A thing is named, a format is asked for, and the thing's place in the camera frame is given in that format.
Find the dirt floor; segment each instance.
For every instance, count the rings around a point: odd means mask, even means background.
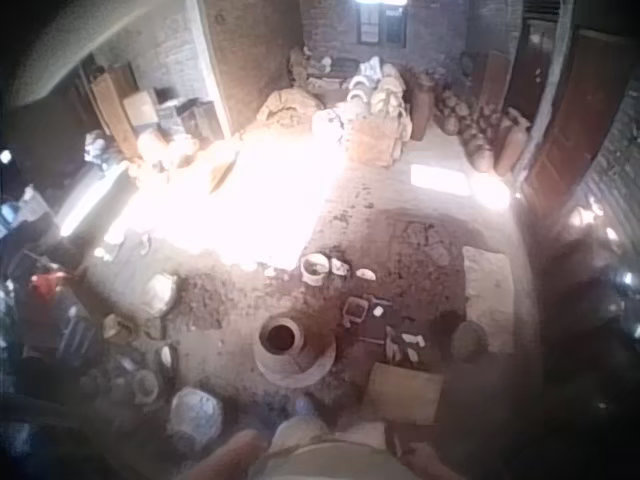
[[[263,135],[247,140],[245,157],[256,156]],[[281,155],[307,161],[303,149]],[[241,155],[239,162],[250,162]],[[252,342],[262,322],[273,315],[288,315],[332,329],[337,339],[335,365],[320,382],[304,389],[327,407],[333,422],[358,412],[375,361],[384,359],[383,347],[359,341],[364,324],[346,330],[341,311],[349,296],[375,295],[393,304],[390,314],[402,331],[422,333],[427,348],[419,368],[445,374],[437,422],[427,429],[444,460],[465,472],[479,471],[488,456],[508,438],[518,395],[536,388],[537,313],[531,273],[513,213],[495,212],[472,197],[442,193],[412,185],[411,166],[428,165],[467,173],[469,166],[455,137],[431,127],[422,142],[410,142],[402,159],[390,169],[349,164],[328,184],[319,203],[310,237],[300,255],[323,252],[339,258],[353,270],[368,268],[375,282],[330,276],[322,287],[301,281],[298,268],[269,265],[227,265],[215,251],[188,253],[167,239],[155,238],[151,251],[140,255],[138,232],[130,232],[118,256],[105,263],[89,258],[90,284],[110,300],[119,313],[139,316],[139,299],[146,281],[155,273],[180,277],[178,300],[165,318],[167,340],[179,353],[180,385],[201,387],[248,408],[267,407],[277,418],[290,402],[291,390],[268,382],[257,369]],[[240,175],[243,169],[236,169]],[[295,224],[289,214],[305,189],[295,177],[280,176],[271,190],[292,195],[282,204],[261,211],[261,229],[243,227],[253,241],[277,240],[277,230]],[[245,193],[248,206],[260,202]],[[216,216],[197,205],[200,223],[217,225]],[[235,222],[251,223],[245,217]],[[220,224],[233,228],[231,223]],[[451,332],[465,317],[465,277],[462,247],[473,246],[504,253],[510,260],[515,287],[514,355],[486,355],[474,364],[455,364],[450,358]],[[156,345],[141,341],[148,350]]]

